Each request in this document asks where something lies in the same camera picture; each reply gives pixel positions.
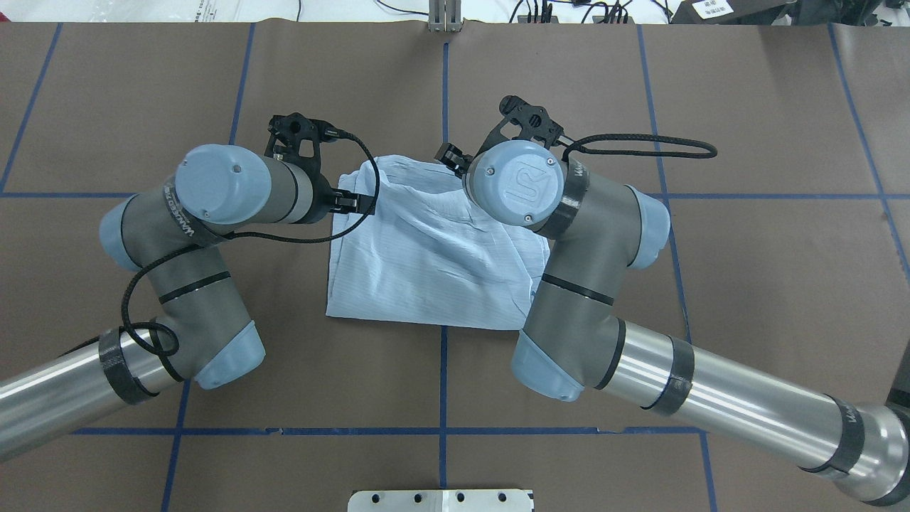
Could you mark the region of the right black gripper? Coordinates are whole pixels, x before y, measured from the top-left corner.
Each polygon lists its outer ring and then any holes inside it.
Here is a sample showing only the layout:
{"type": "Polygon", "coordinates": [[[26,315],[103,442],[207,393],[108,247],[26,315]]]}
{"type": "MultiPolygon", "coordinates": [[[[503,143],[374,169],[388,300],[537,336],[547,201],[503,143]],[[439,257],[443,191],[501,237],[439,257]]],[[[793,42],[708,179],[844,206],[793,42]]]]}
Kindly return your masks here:
{"type": "Polygon", "coordinates": [[[457,178],[463,178],[469,172],[473,156],[462,153],[457,146],[451,143],[443,143],[435,154],[435,160],[439,164],[449,166],[449,169],[457,178]]]}

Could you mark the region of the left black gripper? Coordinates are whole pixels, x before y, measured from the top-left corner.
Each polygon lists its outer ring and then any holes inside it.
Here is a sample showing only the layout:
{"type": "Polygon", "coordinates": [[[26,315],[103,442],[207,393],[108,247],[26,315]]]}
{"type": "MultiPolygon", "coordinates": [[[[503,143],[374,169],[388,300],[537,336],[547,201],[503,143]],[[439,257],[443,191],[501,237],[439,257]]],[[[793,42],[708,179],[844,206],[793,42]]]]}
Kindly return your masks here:
{"type": "Polygon", "coordinates": [[[376,197],[353,191],[336,191],[322,174],[308,175],[312,188],[310,208],[306,212],[308,223],[318,223],[329,213],[374,214],[376,197]]]}

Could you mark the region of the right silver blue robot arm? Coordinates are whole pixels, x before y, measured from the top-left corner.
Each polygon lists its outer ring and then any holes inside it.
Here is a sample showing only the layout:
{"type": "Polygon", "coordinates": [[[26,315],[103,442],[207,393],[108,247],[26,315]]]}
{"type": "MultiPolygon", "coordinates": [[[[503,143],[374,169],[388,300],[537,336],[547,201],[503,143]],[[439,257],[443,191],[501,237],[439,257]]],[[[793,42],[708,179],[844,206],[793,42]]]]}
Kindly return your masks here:
{"type": "MultiPolygon", "coordinates": [[[[908,282],[871,198],[670,198],[677,230],[625,278],[621,318],[855,405],[908,343],[908,282]]],[[[442,484],[517,486],[540,511],[867,511],[754,445],[599,391],[560,402],[510,371],[516,335],[449,328],[442,484]]]]}

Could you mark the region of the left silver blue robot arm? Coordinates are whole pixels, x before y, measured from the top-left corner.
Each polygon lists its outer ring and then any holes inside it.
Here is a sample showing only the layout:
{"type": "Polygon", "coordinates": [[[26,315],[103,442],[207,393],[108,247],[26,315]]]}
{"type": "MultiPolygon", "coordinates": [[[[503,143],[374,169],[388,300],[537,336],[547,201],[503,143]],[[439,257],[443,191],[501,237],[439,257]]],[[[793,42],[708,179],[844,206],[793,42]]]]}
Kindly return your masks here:
{"type": "Polygon", "coordinates": [[[332,188],[318,158],[227,144],[192,149],[162,186],[104,214],[101,246],[133,273],[120,322],[2,383],[2,461],[177,383],[211,390],[256,369],[264,344],[219,246],[276,240],[247,231],[251,224],[309,224],[328,213],[355,213],[363,223],[378,192],[332,188]]]}

